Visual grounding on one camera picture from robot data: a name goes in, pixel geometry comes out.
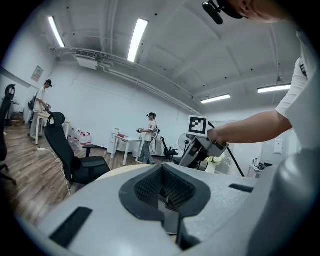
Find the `person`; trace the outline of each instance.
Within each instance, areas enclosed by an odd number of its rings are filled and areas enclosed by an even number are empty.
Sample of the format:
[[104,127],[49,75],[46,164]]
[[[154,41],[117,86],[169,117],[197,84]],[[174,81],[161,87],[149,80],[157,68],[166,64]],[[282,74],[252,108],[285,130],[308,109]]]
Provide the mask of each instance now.
[[[242,17],[262,23],[280,20],[291,21],[290,16],[273,0],[218,0],[223,10],[236,19]],[[297,30],[301,43],[301,57],[296,61],[291,88],[275,110],[256,114],[248,119],[229,123],[208,131],[211,141],[226,143],[259,143],[272,140],[290,130],[292,125],[286,117],[286,110],[308,84],[317,66],[316,54],[307,36]]]
[[150,121],[148,129],[136,130],[137,133],[145,133],[145,136],[144,136],[144,144],[143,144],[141,155],[135,161],[139,164],[154,165],[155,162],[150,154],[150,145],[152,142],[153,132],[155,131],[155,129],[157,129],[156,114],[150,113],[147,115],[147,117],[149,118],[149,121]]
[[33,140],[36,139],[38,114],[43,112],[43,108],[46,111],[50,110],[49,105],[47,105],[44,100],[46,95],[46,89],[48,89],[51,86],[52,86],[51,80],[45,81],[44,86],[36,94],[34,107],[33,107],[33,119],[32,119],[31,129],[30,129],[30,138]]

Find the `ceiling pipe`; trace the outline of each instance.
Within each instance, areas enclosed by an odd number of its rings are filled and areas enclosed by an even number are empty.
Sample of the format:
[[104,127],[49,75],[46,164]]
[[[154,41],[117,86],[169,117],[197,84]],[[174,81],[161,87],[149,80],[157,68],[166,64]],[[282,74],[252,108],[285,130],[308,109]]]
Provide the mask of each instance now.
[[115,64],[112,61],[103,61],[101,62],[102,65],[108,65],[108,68],[114,68]]
[[193,109],[192,107],[189,107],[188,105],[184,104],[180,100],[177,100],[174,97],[171,97],[169,94],[165,93],[164,91],[158,90],[157,88],[155,88],[154,86],[152,86],[151,84],[149,84],[145,81],[142,81],[134,76],[127,75],[125,73],[122,73],[122,72],[119,72],[119,71],[116,71],[113,69],[106,70],[106,67],[101,64],[98,64],[98,66],[101,67],[103,69],[103,71],[108,74],[120,77],[120,78],[125,79],[129,82],[132,82],[136,85],[139,85],[140,87],[145,88],[146,90],[166,99],[167,101],[170,101],[170,102],[174,103],[175,105],[178,105],[179,107],[181,107],[187,111],[192,112],[195,115],[201,116],[201,114],[198,111],[196,111],[195,109]]
[[[114,58],[117,58],[117,59],[120,59],[120,60],[125,61],[125,63],[128,63],[128,62],[129,62],[129,61],[128,61],[127,59],[125,59],[125,58],[122,58],[122,57],[119,57],[119,56],[116,56],[116,55],[113,55],[113,54],[110,54],[110,53],[107,53],[107,52],[98,51],[98,50],[91,50],[91,49],[84,49],[84,48],[68,48],[68,47],[57,48],[57,49],[59,49],[59,50],[61,50],[61,51],[65,51],[65,50],[70,50],[70,51],[75,51],[75,50],[89,51],[89,52],[93,52],[93,53],[100,53],[100,54],[103,54],[103,55],[112,56],[112,57],[114,57]],[[142,66],[142,65],[140,65],[140,64],[138,64],[138,63],[133,63],[133,62],[131,62],[131,64],[132,64],[132,65],[135,65],[135,66],[139,66],[139,67],[141,67],[141,68],[143,68],[143,69],[145,69],[145,70],[148,70],[148,71],[150,71],[150,72],[152,72],[152,73],[154,73],[154,74],[162,77],[163,79],[167,80],[170,84],[175,85],[175,86],[178,87],[180,90],[182,90],[182,91],[184,91],[186,94],[188,94],[188,95],[191,97],[192,100],[195,100],[195,101],[197,101],[198,104],[202,105],[200,99],[198,99],[196,96],[194,96],[193,94],[191,94],[189,91],[187,91],[186,89],[184,89],[183,87],[181,87],[181,86],[178,85],[177,83],[171,81],[171,80],[168,79],[167,77],[165,77],[165,76],[163,76],[163,75],[161,75],[161,74],[153,71],[152,69],[149,69],[149,68],[147,68],[147,67],[145,67],[145,66]]]

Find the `hand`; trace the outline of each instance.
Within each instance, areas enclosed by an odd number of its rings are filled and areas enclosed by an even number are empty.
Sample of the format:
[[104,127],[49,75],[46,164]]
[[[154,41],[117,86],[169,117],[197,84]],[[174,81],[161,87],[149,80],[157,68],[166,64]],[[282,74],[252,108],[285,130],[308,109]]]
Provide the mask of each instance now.
[[208,138],[209,138],[212,142],[218,142],[218,143],[220,143],[221,145],[225,145],[225,144],[226,144],[226,142],[223,140],[223,138],[218,135],[217,128],[208,130]]

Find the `black rubber pad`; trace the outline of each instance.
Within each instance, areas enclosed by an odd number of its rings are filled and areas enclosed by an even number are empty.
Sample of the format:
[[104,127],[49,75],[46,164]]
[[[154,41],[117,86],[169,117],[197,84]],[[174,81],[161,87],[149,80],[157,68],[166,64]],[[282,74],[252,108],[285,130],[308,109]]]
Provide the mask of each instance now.
[[239,190],[242,192],[247,192],[247,193],[251,193],[254,190],[254,188],[251,186],[245,186],[245,185],[239,185],[239,184],[231,184],[229,188],[234,190]]
[[89,208],[78,207],[50,236],[50,239],[58,245],[67,248],[92,211]]

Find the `backpack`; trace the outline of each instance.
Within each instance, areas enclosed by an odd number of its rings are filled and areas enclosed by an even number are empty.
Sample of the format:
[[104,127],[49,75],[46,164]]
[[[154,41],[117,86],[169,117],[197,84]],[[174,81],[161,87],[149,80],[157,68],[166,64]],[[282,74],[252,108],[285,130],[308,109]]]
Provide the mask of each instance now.
[[34,111],[37,96],[38,96],[38,92],[35,94],[35,96],[32,97],[32,100],[28,103],[29,110],[31,111]]
[[155,127],[153,134],[152,134],[152,140],[151,140],[151,150],[153,153],[156,153],[156,149],[157,149],[157,138],[159,136],[160,133],[160,129],[158,128],[158,126]]

